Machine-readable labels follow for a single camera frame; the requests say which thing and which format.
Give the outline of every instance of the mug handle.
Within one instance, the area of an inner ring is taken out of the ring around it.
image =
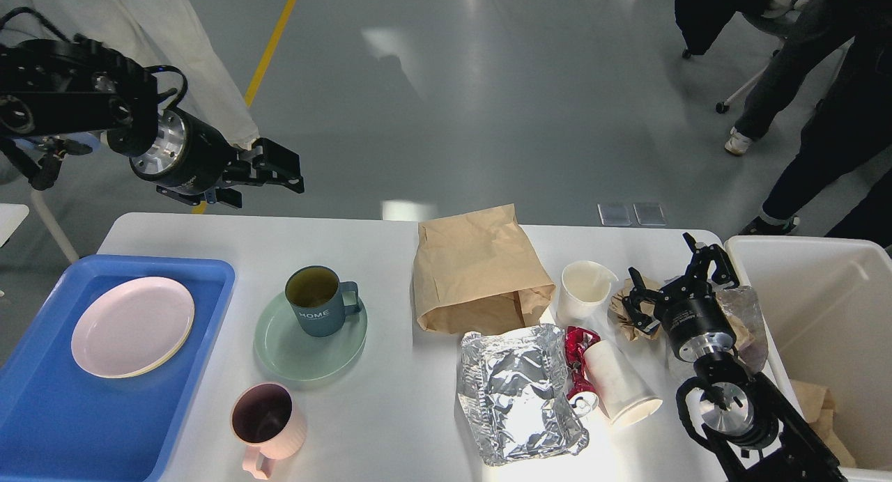
[[[261,448],[248,445],[245,449],[245,457],[242,459],[242,469],[254,475],[255,479],[270,480],[275,462],[276,460],[271,460],[261,454]]]
[[[344,313],[353,314],[360,312],[360,288],[356,286],[356,282],[341,282],[341,295],[345,292],[353,292],[356,297],[356,304],[345,304]]]

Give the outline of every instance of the gray floor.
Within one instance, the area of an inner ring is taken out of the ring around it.
[[[191,1],[244,91],[286,0]],[[727,155],[740,104],[714,104],[774,46],[737,16],[683,61],[672,0],[298,0],[252,113],[302,156],[307,192],[245,189],[242,211],[209,212],[381,219],[388,200],[429,217],[515,203],[522,223],[596,226],[598,203],[657,202],[669,226],[724,240],[793,158],[838,60],[751,152]],[[800,212],[802,234],[828,231],[883,170],[831,186]],[[45,196],[82,255],[125,212],[190,210],[108,150],[70,158]],[[28,202],[26,183],[0,201]],[[0,249],[0,362],[65,267],[32,212]]]

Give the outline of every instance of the green plate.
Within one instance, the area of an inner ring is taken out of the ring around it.
[[[300,328],[284,292],[270,301],[257,322],[254,351],[273,374],[292,381],[327,378],[346,367],[360,354],[366,341],[366,306],[347,316],[340,330],[326,337],[313,337]]]

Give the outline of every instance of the person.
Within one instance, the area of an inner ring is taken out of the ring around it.
[[[774,116],[796,97],[809,72],[845,42],[892,27],[892,0],[810,0],[783,48],[746,96],[725,151],[744,155],[768,132]]]
[[[787,235],[796,212],[828,184],[878,155],[892,143],[892,33],[859,32],[838,78],[815,116],[802,129],[799,154],[787,165],[740,235]],[[828,233],[892,244],[892,169]]]

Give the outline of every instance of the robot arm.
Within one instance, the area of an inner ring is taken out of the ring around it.
[[[737,358],[734,331],[708,281],[731,288],[739,285],[726,252],[717,244],[697,244],[687,233],[684,239],[692,253],[685,274],[655,291],[644,288],[640,274],[630,268],[634,287],[623,301],[631,319],[643,323],[649,316],[641,313],[640,301],[653,302],[654,319],[666,330],[675,357],[693,364],[695,377],[685,381],[675,396],[685,431],[716,454],[729,482],[844,481],[836,457],[774,383],[761,372],[752,373]],[[716,269],[708,277],[712,264]],[[694,428],[687,403],[697,389],[702,390],[698,411],[704,435]],[[777,438],[780,447],[762,456]],[[743,458],[758,451],[759,460],[745,468],[731,444],[739,447]]]
[[[0,45],[0,148],[35,189],[51,187],[58,176],[69,153],[65,134],[105,132],[109,147],[130,158],[138,178],[188,205],[207,201],[241,208],[236,185],[277,184],[303,193],[299,155],[263,137],[252,149],[236,148],[179,108],[187,78],[178,69],[144,68],[81,35],[69,41],[29,8],[0,18],[0,31],[20,13],[32,13],[60,38]],[[159,92],[159,72],[178,73],[182,86]],[[45,152],[39,164],[13,139],[28,139]]]

